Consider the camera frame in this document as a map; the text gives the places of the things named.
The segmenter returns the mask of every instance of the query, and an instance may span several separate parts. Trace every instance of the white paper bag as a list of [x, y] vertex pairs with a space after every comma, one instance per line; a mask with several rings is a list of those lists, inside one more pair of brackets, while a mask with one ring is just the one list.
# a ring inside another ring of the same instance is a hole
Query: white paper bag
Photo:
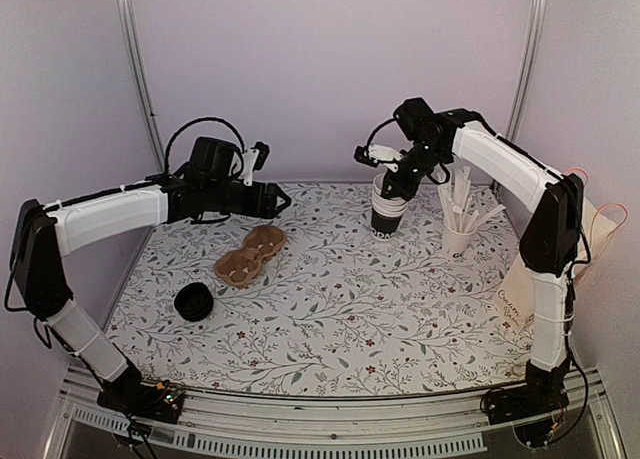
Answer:
[[[621, 204], [607, 204], [599, 210], [586, 198], [582, 206], [582, 228], [589, 241], [591, 251], [591, 263], [602, 254], [609, 244], [613, 233], [624, 223], [626, 216], [620, 224], [615, 223], [602, 214], [602, 211], [610, 206], [620, 206], [628, 214]], [[578, 259], [585, 260], [587, 254], [584, 244], [580, 241], [578, 246]], [[586, 273], [588, 266], [576, 266], [576, 281]], [[520, 332], [533, 321], [533, 283], [529, 272], [525, 268], [520, 254], [511, 265], [502, 284], [493, 296], [493, 304], [497, 307], [502, 318]]]

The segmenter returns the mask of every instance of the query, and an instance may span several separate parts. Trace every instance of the white cable tie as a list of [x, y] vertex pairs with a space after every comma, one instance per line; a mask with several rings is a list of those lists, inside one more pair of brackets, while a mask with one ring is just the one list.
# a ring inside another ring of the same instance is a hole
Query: white cable tie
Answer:
[[573, 321], [573, 318], [575, 317], [575, 314], [571, 314], [571, 316], [569, 316], [567, 318], [564, 318], [564, 319], [551, 319], [550, 317], [545, 317], [545, 316], [543, 316], [541, 314], [538, 314], [538, 313], [535, 313], [535, 312], [533, 313], [533, 315], [535, 317], [537, 317], [538, 319], [542, 319], [543, 321], [551, 322], [553, 324], [564, 324], [564, 323], [567, 323], [567, 322], [571, 322], [571, 321]]
[[82, 354], [84, 351], [87, 350], [89, 346], [91, 346], [96, 341], [96, 339], [98, 339], [98, 337], [100, 337], [100, 332], [96, 332], [95, 336], [89, 339], [87, 343], [82, 347], [82, 349], [80, 349], [79, 351], [76, 351], [76, 353]]

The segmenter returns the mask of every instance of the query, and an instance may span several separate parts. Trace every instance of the wire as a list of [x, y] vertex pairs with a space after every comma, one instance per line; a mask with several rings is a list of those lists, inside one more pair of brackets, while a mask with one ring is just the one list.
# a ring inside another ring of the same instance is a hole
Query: wire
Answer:
[[35, 222], [38, 216], [34, 215], [24, 226], [22, 226], [22, 231], [20, 232], [20, 236], [18, 237], [17, 245], [18, 249], [13, 256], [13, 260], [9, 264], [9, 279], [7, 281], [7, 288], [4, 292], [4, 308], [7, 312], [25, 312], [28, 311], [27, 307], [13, 307], [9, 305], [9, 299], [11, 298], [11, 286], [13, 285], [13, 281], [16, 278], [16, 264], [18, 263], [18, 256], [20, 255], [20, 251], [24, 246], [23, 242], [26, 237], [27, 232], [31, 229], [31, 226]]
[[[386, 127], [389, 124], [393, 124], [394, 122], [396, 122], [396, 120], [392, 117], [391, 119], [387, 119], [386, 121], [384, 121], [382, 124], [379, 124], [373, 131], [371, 131], [371, 135], [369, 135], [369, 139], [367, 139], [367, 145], [365, 146], [365, 153], [367, 154], [367, 156], [369, 155], [369, 146], [371, 146], [373, 138], [376, 137], [376, 134], [378, 134], [378, 132], [380, 132], [383, 127]], [[390, 161], [375, 159], [375, 161], [378, 164], [396, 164], [398, 162], [395, 159], [392, 159]]]
[[218, 219], [202, 219], [202, 214], [200, 214], [200, 218], [194, 219], [193, 221], [191, 221], [191, 224], [192, 225], [221, 224], [223, 222], [226, 222], [230, 218], [231, 218], [231, 214], [229, 214], [228, 216], [222, 216], [222, 217], [220, 217]]
[[110, 189], [105, 189], [103, 191], [93, 192], [91, 194], [87, 194], [85, 196], [74, 197], [73, 199], [68, 199], [62, 202], [55, 202], [44, 207], [42, 210], [45, 213], [58, 211], [63, 207], [75, 206], [76, 204], [80, 204], [82, 202], [91, 201], [93, 199], [100, 199], [101, 197], [111, 196], [113, 194], [121, 194], [127, 191], [135, 191], [137, 189], [142, 189], [149, 186], [154, 186], [156, 182], [154, 181], [142, 181], [136, 182], [135, 184], [128, 184], [126, 186], [121, 187], [112, 187]]
[[545, 164], [540, 162], [538, 159], [533, 157], [531, 154], [529, 154], [527, 151], [522, 149], [517, 144], [514, 144], [513, 142], [508, 141], [507, 139], [502, 137], [500, 134], [496, 134], [493, 137], [495, 137], [498, 141], [502, 142], [505, 146], [513, 149], [514, 151], [518, 152], [519, 154], [521, 154], [524, 157], [526, 157], [527, 159], [529, 159], [531, 162], [533, 162], [536, 166], [538, 166], [540, 169], [545, 171], [547, 174], [549, 174], [554, 179], [557, 179], [558, 181], [562, 180], [562, 176], [561, 175], [556, 174], [551, 168], [549, 168], [548, 166], [546, 166]]
[[607, 234], [607, 237], [612, 236], [614, 233], [616, 233], [618, 231], [618, 229], [620, 229], [622, 227], [622, 225], [627, 222], [627, 219], [629, 218], [629, 209], [627, 209], [627, 206], [625, 206], [624, 204], [620, 203], [620, 202], [609, 202], [608, 204], [605, 204], [604, 206], [601, 206], [595, 213], [595, 215], [593, 216], [593, 220], [591, 221], [591, 227], [589, 229], [589, 242], [593, 242], [593, 226], [595, 226], [596, 224], [596, 219], [598, 218], [599, 215], [602, 214], [602, 211], [606, 210], [606, 209], [610, 209], [612, 207], [619, 207], [620, 209], [622, 209], [624, 211], [624, 218], [622, 219], [622, 221], [620, 221], [620, 223], [618, 223], [616, 225], [616, 228], [611, 231], [609, 234]]
[[392, 117], [391, 119], [387, 119], [382, 124], [376, 126], [376, 128], [371, 132], [371, 135], [369, 136], [369, 139], [367, 139], [367, 145], [366, 145], [367, 151], [369, 150], [369, 146], [373, 142], [373, 138], [376, 137], [376, 134], [378, 134], [378, 132], [380, 132], [380, 129], [382, 129], [383, 127], [388, 126], [389, 124], [393, 124], [394, 122], [396, 122], [396, 120], [395, 120], [395, 118]]
[[582, 380], [584, 382], [584, 401], [582, 402], [582, 407], [580, 408], [580, 413], [578, 414], [578, 417], [576, 418], [575, 421], [573, 421], [571, 426], [569, 426], [569, 429], [564, 431], [564, 433], [562, 433], [562, 435], [560, 435], [560, 436], [558, 436], [558, 437], [556, 437], [554, 439], [551, 439], [551, 441], [549, 441], [549, 443], [547, 444], [548, 446], [550, 446], [552, 444], [555, 444], [556, 442], [561, 441], [562, 439], [567, 437], [571, 433], [571, 431], [573, 431], [576, 428], [576, 426], [580, 422], [580, 419], [582, 419], [582, 416], [584, 416], [584, 413], [587, 410], [587, 405], [589, 403], [589, 379], [587, 379], [587, 375], [585, 374], [585, 372], [582, 369], [582, 367], [580, 367], [580, 364], [578, 364], [578, 361], [576, 360], [575, 354], [573, 353], [573, 350], [571, 349], [571, 346], [569, 345], [569, 336], [565, 336], [565, 347], [567, 348], [567, 351], [569, 351], [569, 358], [571, 359], [571, 362], [573, 362], [573, 365], [576, 366], [576, 369], [578, 370], [578, 372], [582, 376]]
[[[124, 417], [126, 417], [127, 420], [129, 421], [129, 424], [130, 424], [130, 427], [129, 427], [129, 439], [131, 441], [133, 441], [133, 436], [132, 436], [132, 432], [131, 431], [132, 431], [132, 429], [134, 429], [138, 433], [138, 435], [142, 438], [142, 442], [144, 443], [145, 447], [149, 451], [149, 454], [151, 454], [152, 459], [158, 459], [158, 456], [156, 455], [155, 451], [151, 447], [151, 444], [147, 440], [147, 436], [142, 431], [142, 428], [141, 428], [140, 424], [138, 424], [138, 422], [133, 418], [133, 416], [131, 414], [129, 414], [128, 412], [125, 412], [124, 408], [121, 407], [120, 404], [118, 403], [118, 401], [116, 401], [113, 398], [113, 396], [111, 395], [109, 390], [104, 387], [104, 381], [100, 377], [98, 377], [98, 374], [96, 374], [96, 371], [89, 365], [89, 363], [87, 361], [85, 361], [84, 358], [82, 358], [81, 356], [77, 356], [77, 357], [78, 357], [78, 359], [80, 359], [84, 363], [84, 365], [87, 368], [87, 370], [91, 373], [91, 375], [96, 380], [96, 382], [98, 383], [100, 388], [104, 391], [104, 393], [109, 397], [109, 400], [113, 403], [113, 405], [116, 406], [118, 408], [118, 410], [120, 411], [120, 413]], [[130, 450], [139, 459], [145, 459], [145, 457], [142, 454], [140, 454], [138, 451], [136, 451], [135, 447], [131, 447]]]
[[40, 333], [40, 329], [38, 329], [38, 318], [34, 317], [33, 318], [33, 330], [36, 333], [36, 336], [38, 336], [38, 339], [40, 339], [40, 342], [42, 342], [42, 344], [44, 344], [44, 347], [46, 347], [47, 349], [52, 349], [53, 345], [51, 344], [51, 336], [49, 335], [49, 326], [47, 326], [46, 324], [44, 325], [44, 333], [45, 335], [43, 336]]
[[447, 166], [444, 165], [444, 162], [439, 163], [440, 169], [444, 171], [444, 179], [442, 181], [436, 180], [431, 174], [427, 173], [427, 177], [433, 182], [436, 186], [441, 186], [442, 184], [446, 184], [451, 179], [451, 172], [447, 169]]
[[574, 277], [573, 276], [573, 268], [578, 264], [583, 264], [583, 265], [591, 264], [591, 249], [589, 248], [589, 241], [587, 241], [587, 235], [584, 233], [584, 228], [582, 227], [582, 211], [578, 208], [578, 204], [576, 202], [576, 198], [573, 195], [573, 191], [563, 181], [560, 181], [558, 184], [560, 184], [560, 187], [562, 187], [565, 191], [567, 191], [567, 197], [571, 201], [571, 205], [573, 207], [573, 210], [576, 213], [576, 217], [580, 218], [579, 219], [580, 224], [578, 226], [578, 233], [580, 234], [580, 239], [582, 239], [582, 242], [584, 244], [584, 250], [587, 253], [587, 259], [586, 260], [582, 260], [582, 259], [574, 260], [571, 263], [571, 266], [569, 266], [569, 281], [573, 285], [573, 277]]
[[584, 174], [584, 185], [586, 186], [587, 184], [589, 184], [589, 173], [584, 169], [582, 169], [581, 167], [570, 167], [569, 169], [564, 171], [562, 174], [566, 176], [572, 172], [580, 172]]
[[242, 140], [242, 137], [240, 136], [240, 133], [238, 132], [238, 130], [233, 127], [233, 125], [227, 121], [225, 121], [224, 119], [221, 119], [219, 117], [199, 117], [198, 119], [194, 119], [192, 121], [187, 122], [185, 125], [183, 125], [180, 129], [178, 129], [176, 132], [173, 133], [173, 136], [171, 136], [171, 139], [169, 139], [169, 143], [167, 144], [167, 148], [164, 151], [164, 175], [168, 176], [169, 175], [169, 156], [171, 155], [171, 147], [173, 146], [173, 143], [176, 141], [176, 139], [178, 138], [178, 136], [180, 134], [182, 134], [184, 131], [186, 131], [188, 128], [190, 128], [191, 126], [195, 125], [195, 124], [199, 124], [201, 122], [218, 122], [220, 124], [225, 125], [231, 132], [233, 132], [233, 134], [236, 136], [236, 139], [238, 139], [238, 142], [240, 143], [240, 149], [241, 149], [241, 154], [239, 154], [240, 156], [240, 172], [237, 173], [238, 177], [240, 176], [240, 174], [242, 174], [242, 171], [244, 170], [244, 158], [242, 157], [242, 154], [244, 154], [245, 152], [245, 146], [244, 146], [244, 141]]

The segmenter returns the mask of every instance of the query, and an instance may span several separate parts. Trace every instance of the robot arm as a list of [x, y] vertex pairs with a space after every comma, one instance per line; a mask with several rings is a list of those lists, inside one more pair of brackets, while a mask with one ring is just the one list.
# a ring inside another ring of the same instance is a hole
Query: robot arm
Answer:
[[276, 184], [254, 182], [252, 176], [268, 152], [266, 145], [258, 143], [244, 153], [244, 169], [234, 174], [238, 148], [200, 137], [189, 162], [175, 175], [162, 174], [46, 206], [36, 200], [23, 204], [10, 258], [11, 276], [26, 310], [95, 371], [105, 390], [99, 399], [102, 405], [168, 422], [177, 421], [181, 408], [170, 389], [165, 396], [170, 400], [158, 400], [158, 391], [142, 384], [138, 369], [73, 300], [61, 258], [85, 245], [141, 227], [186, 218], [206, 223], [202, 215], [209, 211], [276, 217], [291, 204], [290, 198]]
[[523, 391], [526, 400], [519, 405], [522, 407], [514, 408], [512, 403], [493, 406], [498, 414], [513, 420], [522, 417], [524, 410], [540, 413], [566, 403], [562, 380], [570, 365], [566, 337], [574, 298], [569, 274], [580, 239], [582, 182], [575, 175], [562, 176], [500, 138], [476, 112], [456, 109], [434, 113], [423, 99], [415, 98], [396, 109], [393, 119], [387, 121], [391, 122], [396, 122], [412, 142], [409, 151], [397, 153], [372, 145], [371, 137], [355, 153], [360, 163], [383, 164], [389, 169], [383, 197], [411, 200], [422, 178], [427, 176], [437, 183], [432, 177], [434, 169], [440, 165], [446, 171], [445, 164], [453, 162], [455, 155], [488, 173], [533, 213], [520, 241], [535, 297], [535, 338]]

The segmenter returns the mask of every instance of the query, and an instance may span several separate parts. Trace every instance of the metal frame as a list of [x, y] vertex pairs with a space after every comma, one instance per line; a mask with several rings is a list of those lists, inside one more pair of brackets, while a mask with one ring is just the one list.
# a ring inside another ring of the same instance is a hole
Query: metal frame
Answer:
[[[586, 372], [589, 407], [603, 457], [624, 458], [600, 376], [593, 368]], [[582, 377], [576, 371], [569, 373], [565, 387], [571, 401], [569, 409], [580, 408], [584, 398]], [[298, 459], [306, 451], [314, 458], [358, 459], [385, 457], [381, 451], [389, 451], [392, 457], [394, 451], [396, 459], [404, 459], [421, 457], [416, 451], [423, 447], [434, 451], [423, 457], [452, 457], [462, 452], [461, 444], [474, 446], [466, 453], [479, 452], [485, 448], [483, 432], [543, 417], [491, 426], [479, 410], [484, 393], [479, 389], [404, 397], [311, 398], [189, 388], [178, 425], [140, 422], [153, 427], [149, 438], [153, 444], [215, 457]], [[55, 427], [44, 459], [60, 459], [72, 420], [126, 434], [126, 419], [97, 406], [97, 395], [91, 375], [82, 367], [71, 366], [57, 399]]]
[[529, 31], [527, 32], [527, 40], [525, 43], [525, 53], [522, 58], [522, 66], [520, 68], [520, 78], [516, 95], [511, 107], [511, 115], [507, 123], [506, 139], [516, 142], [524, 108], [529, 94], [529, 85], [533, 74], [533, 66], [538, 53], [538, 44], [542, 36], [542, 26], [544, 25], [544, 14], [547, 7], [547, 0], [532, 0], [531, 12], [529, 14]]
[[122, 23], [122, 32], [127, 46], [129, 63], [131, 64], [133, 79], [138, 91], [138, 100], [140, 102], [142, 117], [147, 129], [147, 135], [149, 136], [149, 145], [151, 146], [151, 152], [153, 153], [158, 171], [161, 171], [163, 167], [164, 148], [162, 147], [162, 141], [160, 140], [160, 132], [153, 112], [154, 109], [153, 103], [151, 102], [151, 94], [149, 93], [149, 87], [144, 73], [142, 54], [140, 52], [140, 44], [138, 42], [138, 32], [136, 30], [136, 23], [133, 14], [133, 3], [131, 0], [116, 1], [118, 3], [118, 11], [120, 12], [120, 22]]

